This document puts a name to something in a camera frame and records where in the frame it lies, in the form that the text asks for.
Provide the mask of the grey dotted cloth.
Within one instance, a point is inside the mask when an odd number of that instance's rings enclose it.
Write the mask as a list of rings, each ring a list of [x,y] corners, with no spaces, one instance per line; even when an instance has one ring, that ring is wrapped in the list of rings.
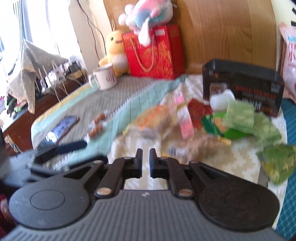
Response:
[[[18,102],[26,101],[28,111],[35,113],[35,83],[57,67],[68,62],[60,55],[50,54],[23,40],[13,73],[9,76],[7,93]]]

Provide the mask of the blue checked mat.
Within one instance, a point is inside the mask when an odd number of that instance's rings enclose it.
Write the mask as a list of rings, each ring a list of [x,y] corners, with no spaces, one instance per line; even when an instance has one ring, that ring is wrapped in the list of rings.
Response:
[[[287,143],[295,145],[295,104],[289,99],[284,99],[281,103],[283,115],[287,125]],[[276,227],[276,232],[285,239],[290,240],[295,237],[295,172],[289,177],[285,192],[285,199]]]

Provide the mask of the pink fried twist snack bag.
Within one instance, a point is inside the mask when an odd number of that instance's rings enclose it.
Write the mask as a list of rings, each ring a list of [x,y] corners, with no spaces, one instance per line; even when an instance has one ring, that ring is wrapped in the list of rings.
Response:
[[[285,82],[283,95],[295,103],[295,27],[282,23],[279,29],[286,44],[282,68],[282,77]]]

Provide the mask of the black printed storage box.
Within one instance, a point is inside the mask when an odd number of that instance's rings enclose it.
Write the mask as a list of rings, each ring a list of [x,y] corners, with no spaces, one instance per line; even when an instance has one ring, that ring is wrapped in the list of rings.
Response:
[[[202,76],[203,99],[229,89],[236,99],[253,104],[256,111],[278,116],[285,83],[275,70],[213,59],[203,66]]]

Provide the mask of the yellow duck plush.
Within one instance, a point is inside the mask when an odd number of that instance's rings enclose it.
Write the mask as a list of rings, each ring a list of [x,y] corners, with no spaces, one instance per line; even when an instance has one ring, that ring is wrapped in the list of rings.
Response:
[[[125,73],[130,73],[130,66],[123,43],[123,31],[114,30],[106,37],[106,56],[99,61],[99,66],[112,64],[116,77],[121,77]]]

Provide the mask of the teal grey striped blanket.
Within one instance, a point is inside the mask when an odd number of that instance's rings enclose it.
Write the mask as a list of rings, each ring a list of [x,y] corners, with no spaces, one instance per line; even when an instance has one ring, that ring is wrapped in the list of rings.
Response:
[[[85,84],[71,95],[39,116],[31,126],[33,148],[36,148],[45,135],[64,117],[76,115],[78,123],[70,130],[62,143],[83,139],[89,125],[100,113],[107,111],[107,125],[103,133],[90,141],[86,148],[70,154],[69,163],[76,164],[96,155],[107,155],[113,140],[122,131],[151,106],[156,106],[165,95],[175,90],[185,76],[176,80],[153,80],[124,76],[119,78],[117,85],[106,91],[93,89]]]

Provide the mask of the black smartphone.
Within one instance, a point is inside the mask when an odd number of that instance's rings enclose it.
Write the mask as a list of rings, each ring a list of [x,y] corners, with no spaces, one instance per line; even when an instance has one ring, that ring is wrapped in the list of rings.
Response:
[[[56,126],[49,131],[43,141],[37,146],[43,148],[58,143],[79,121],[79,117],[76,115],[70,115],[64,117]]]

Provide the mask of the white ceramic mug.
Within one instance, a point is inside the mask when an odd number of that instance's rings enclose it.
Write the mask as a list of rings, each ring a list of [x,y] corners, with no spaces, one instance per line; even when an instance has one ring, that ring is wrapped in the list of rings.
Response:
[[[88,81],[92,88],[96,88],[100,91],[115,87],[117,80],[113,71],[112,63],[94,69],[88,76]]]

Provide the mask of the pink striped snack packet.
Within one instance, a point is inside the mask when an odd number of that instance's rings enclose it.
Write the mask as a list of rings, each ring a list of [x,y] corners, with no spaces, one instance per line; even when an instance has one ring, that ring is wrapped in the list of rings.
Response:
[[[174,94],[174,101],[177,105],[177,118],[179,120],[181,134],[184,140],[194,136],[194,127],[188,110],[187,103],[182,92]]]

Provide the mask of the red snack packet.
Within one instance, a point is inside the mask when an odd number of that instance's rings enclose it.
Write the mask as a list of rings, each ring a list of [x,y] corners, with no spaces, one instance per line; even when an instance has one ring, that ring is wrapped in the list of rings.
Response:
[[[202,118],[207,114],[212,114],[212,109],[209,105],[205,105],[196,99],[191,99],[188,103],[188,110],[192,120],[193,127],[196,130],[203,128]]]

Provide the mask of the brown wrapped candies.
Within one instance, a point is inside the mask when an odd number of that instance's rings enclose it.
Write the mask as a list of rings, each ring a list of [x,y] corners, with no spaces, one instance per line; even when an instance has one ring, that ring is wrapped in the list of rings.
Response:
[[[89,125],[89,131],[87,133],[88,138],[93,139],[99,136],[106,127],[106,120],[108,112],[104,111],[99,113]]]

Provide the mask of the green yellow snack bag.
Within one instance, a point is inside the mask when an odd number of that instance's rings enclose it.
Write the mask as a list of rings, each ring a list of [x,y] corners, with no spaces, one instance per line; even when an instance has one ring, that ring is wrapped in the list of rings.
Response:
[[[295,145],[278,144],[265,147],[256,155],[274,185],[282,184],[295,171]]]

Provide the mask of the wooden headboard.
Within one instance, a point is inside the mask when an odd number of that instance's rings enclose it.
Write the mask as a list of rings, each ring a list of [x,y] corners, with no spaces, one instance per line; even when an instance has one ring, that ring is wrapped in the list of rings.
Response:
[[[104,2],[114,27],[125,34],[133,31],[120,26],[118,17],[127,4],[137,2]],[[165,25],[179,26],[185,73],[199,74],[213,59],[276,67],[276,24],[271,1],[171,2],[173,17]]]

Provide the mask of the white plastic jelly cup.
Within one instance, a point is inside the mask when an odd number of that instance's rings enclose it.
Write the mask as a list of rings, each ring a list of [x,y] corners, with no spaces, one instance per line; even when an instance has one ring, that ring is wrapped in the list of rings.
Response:
[[[224,90],[222,93],[214,94],[210,97],[210,107],[212,111],[226,111],[229,103],[235,100],[235,96],[230,89]]]

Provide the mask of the clear yellow snack packet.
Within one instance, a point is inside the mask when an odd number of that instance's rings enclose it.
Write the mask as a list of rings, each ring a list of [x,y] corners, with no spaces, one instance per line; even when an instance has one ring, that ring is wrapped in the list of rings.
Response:
[[[130,123],[122,132],[143,138],[165,139],[177,122],[176,104],[160,104],[150,107]]]

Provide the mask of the red gift bag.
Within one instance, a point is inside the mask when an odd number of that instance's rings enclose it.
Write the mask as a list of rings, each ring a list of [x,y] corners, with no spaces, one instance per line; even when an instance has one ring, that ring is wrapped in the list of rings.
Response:
[[[130,75],[176,79],[185,73],[182,38],[178,25],[165,25],[150,31],[152,41],[142,46],[134,33],[123,34]]]

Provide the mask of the pastel plush toy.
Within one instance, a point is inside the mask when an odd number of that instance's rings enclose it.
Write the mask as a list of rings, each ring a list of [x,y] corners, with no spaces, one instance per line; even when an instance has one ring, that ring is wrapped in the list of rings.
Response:
[[[167,24],[173,17],[173,4],[169,0],[140,0],[135,5],[127,4],[125,12],[118,17],[120,26],[127,26],[138,36],[139,43],[148,47],[154,27]]]

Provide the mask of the light green leaf snack packet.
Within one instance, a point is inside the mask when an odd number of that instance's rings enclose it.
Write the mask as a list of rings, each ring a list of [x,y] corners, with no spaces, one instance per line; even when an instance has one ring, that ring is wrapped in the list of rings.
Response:
[[[235,130],[251,133],[254,126],[254,106],[248,102],[232,101],[228,104],[225,124]]]

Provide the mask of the dark wooden side table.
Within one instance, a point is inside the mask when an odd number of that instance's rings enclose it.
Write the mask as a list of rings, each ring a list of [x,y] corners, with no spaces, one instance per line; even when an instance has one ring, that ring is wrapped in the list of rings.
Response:
[[[1,129],[3,137],[6,139],[6,150],[10,156],[15,156],[17,152],[33,148],[31,141],[31,126],[33,122],[65,97],[66,93],[62,89],[57,88],[36,101],[34,114],[29,113],[26,106],[15,117],[7,114],[6,110],[1,113]]]

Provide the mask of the dark green snack bar packet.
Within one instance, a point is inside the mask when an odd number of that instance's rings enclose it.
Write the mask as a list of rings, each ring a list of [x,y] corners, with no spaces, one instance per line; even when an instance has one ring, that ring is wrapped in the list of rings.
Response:
[[[202,126],[206,133],[214,134],[227,138],[229,140],[236,140],[239,138],[248,137],[249,134],[234,130],[225,125],[226,113],[214,113],[205,115],[202,120]]]

